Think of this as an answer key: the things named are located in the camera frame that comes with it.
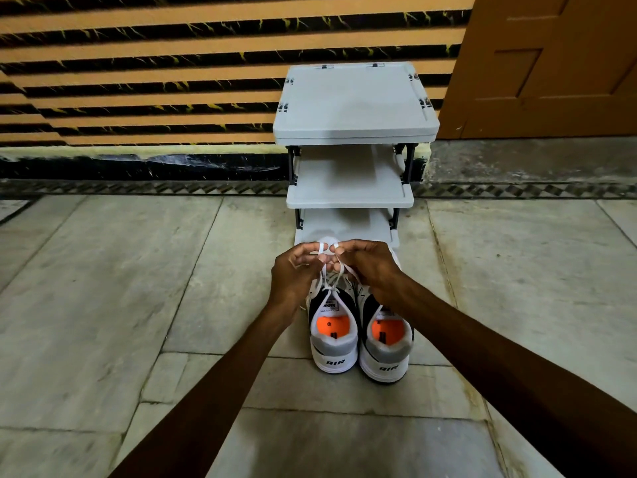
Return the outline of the white black sneaker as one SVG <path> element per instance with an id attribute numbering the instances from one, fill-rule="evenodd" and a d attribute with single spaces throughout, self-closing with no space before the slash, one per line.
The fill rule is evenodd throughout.
<path id="1" fill-rule="evenodd" d="M 359 311 L 356 285 L 337 272 L 312 282 L 306 298 L 310 350 L 324 373 L 340 374 L 358 360 Z"/>
<path id="2" fill-rule="evenodd" d="M 358 362 L 371 380 L 395 384 L 408 371 L 415 331 L 401 315 L 381 305 L 368 279 L 357 284 Z"/>

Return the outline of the person's left hand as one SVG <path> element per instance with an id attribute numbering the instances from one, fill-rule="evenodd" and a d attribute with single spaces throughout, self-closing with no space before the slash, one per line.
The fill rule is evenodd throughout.
<path id="1" fill-rule="evenodd" d="M 319 243 L 300 243 L 276 257 L 271 269 L 271 287 L 267 304 L 293 312 L 307 297 L 311 283 L 321 272 L 299 271 L 294 257 L 319 254 Z"/>

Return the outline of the brown wooden door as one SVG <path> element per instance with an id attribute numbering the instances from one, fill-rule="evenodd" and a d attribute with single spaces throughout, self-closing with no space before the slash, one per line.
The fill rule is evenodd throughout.
<path id="1" fill-rule="evenodd" d="M 475 0 L 438 139 L 637 136 L 637 0 Z"/>

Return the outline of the person's left forearm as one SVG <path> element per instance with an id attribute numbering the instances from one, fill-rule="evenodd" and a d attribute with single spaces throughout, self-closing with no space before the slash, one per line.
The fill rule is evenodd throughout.
<path id="1" fill-rule="evenodd" d="M 233 347 L 108 478 L 205 478 L 302 297 L 272 294 Z"/>

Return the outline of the grey three-tier shoe rack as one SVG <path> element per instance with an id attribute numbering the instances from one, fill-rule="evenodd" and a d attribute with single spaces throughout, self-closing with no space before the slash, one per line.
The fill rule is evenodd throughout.
<path id="1" fill-rule="evenodd" d="M 415 202 L 415 150 L 434 142 L 439 127 L 410 62 L 291 66 L 273 135 L 289 154 L 294 243 L 360 239 L 398 248 L 400 211 Z"/>

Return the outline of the person's right hand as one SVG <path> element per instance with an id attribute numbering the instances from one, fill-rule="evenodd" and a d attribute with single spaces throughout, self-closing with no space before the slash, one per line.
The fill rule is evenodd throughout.
<path id="1" fill-rule="evenodd" d="M 380 241 L 347 240 L 330 250 L 350 266 L 363 285 L 367 285 L 379 304 L 401 310 L 402 285 L 408 280 L 394 260 L 389 246 Z"/>

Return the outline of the white shoelace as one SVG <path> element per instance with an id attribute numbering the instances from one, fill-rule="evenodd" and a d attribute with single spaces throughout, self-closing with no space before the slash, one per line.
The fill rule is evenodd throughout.
<path id="1" fill-rule="evenodd" d="M 323 265 L 321 273 L 310 285 L 306 298 L 308 320 L 312 321 L 317 312 L 320 315 L 350 312 L 356 317 L 359 309 L 357 275 L 346 265 L 334 266 L 336 257 L 330 248 L 339 246 L 335 237 L 325 236 L 318 243 L 318 254 L 327 255 L 327 263 Z"/>

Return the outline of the person's right forearm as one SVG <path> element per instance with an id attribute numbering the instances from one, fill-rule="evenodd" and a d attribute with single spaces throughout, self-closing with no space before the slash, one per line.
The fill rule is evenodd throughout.
<path id="1" fill-rule="evenodd" d="M 637 478 L 637 412 L 404 273 L 371 285 L 564 478 Z"/>

